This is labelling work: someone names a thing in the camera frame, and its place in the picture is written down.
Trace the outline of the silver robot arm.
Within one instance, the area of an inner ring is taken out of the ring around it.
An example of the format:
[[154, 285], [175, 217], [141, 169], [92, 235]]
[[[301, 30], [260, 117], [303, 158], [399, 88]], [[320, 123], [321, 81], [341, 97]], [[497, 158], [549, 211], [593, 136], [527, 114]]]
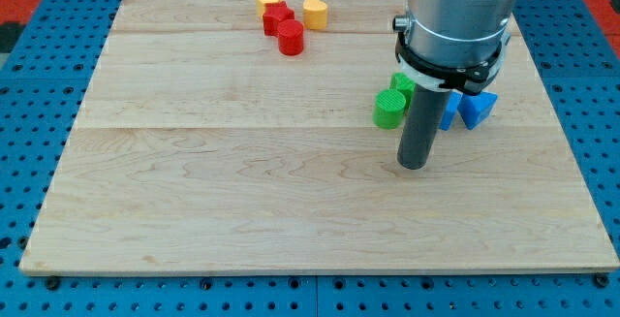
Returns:
[[408, 0], [393, 30], [423, 60], [442, 67], [469, 68], [498, 48], [516, 0]]

